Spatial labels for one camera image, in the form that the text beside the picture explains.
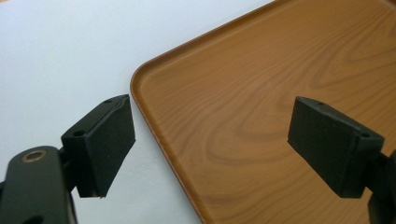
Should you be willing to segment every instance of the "wood grain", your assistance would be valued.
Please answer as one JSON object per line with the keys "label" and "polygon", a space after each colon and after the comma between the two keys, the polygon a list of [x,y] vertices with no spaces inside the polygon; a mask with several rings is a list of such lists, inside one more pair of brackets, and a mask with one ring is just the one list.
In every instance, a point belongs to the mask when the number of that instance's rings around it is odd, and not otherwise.
{"label": "wood grain", "polygon": [[131,90],[204,223],[368,223],[287,144],[294,98],[396,148],[396,12],[380,0],[277,1],[142,65]]}

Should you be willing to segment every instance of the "white surface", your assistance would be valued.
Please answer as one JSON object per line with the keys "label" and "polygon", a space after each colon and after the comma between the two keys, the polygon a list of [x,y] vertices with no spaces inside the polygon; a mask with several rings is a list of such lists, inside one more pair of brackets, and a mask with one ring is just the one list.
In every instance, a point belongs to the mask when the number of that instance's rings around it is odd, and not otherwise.
{"label": "white surface", "polygon": [[[0,3],[0,181],[16,154],[61,147],[96,105],[129,93],[139,65],[268,2]],[[134,102],[132,110],[137,142],[105,199],[74,190],[78,222],[200,223]]]}

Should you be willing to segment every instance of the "screw hole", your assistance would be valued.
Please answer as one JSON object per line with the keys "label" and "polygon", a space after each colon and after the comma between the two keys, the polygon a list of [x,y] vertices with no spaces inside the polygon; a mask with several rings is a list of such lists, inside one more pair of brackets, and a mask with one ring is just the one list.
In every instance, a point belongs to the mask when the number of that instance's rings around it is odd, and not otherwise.
{"label": "screw hole", "polygon": [[44,218],[42,216],[35,216],[27,219],[22,224],[41,224],[43,223]]}
{"label": "screw hole", "polygon": [[44,149],[35,150],[23,155],[22,161],[23,162],[39,161],[43,159],[46,155],[47,155],[47,151]]}
{"label": "screw hole", "polygon": [[85,134],[84,131],[77,131],[77,132],[73,133],[73,135],[74,135],[75,137],[80,137],[80,136],[82,136],[82,135],[84,135],[84,134]]}

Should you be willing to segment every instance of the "black clamp jaw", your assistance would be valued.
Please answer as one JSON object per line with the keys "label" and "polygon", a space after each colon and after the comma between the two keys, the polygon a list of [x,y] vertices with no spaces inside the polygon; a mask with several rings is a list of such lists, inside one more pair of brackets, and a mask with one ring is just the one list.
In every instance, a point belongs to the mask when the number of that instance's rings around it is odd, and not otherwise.
{"label": "black clamp jaw", "polygon": [[297,97],[289,144],[341,198],[373,192],[370,222],[396,223],[396,152],[381,153],[384,137],[322,102]]}
{"label": "black clamp jaw", "polygon": [[0,223],[77,223],[71,190],[106,197],[135,142],[128,95],[108,99],[62,136],[64,147],[34,147],[9,163],[0,183]]}

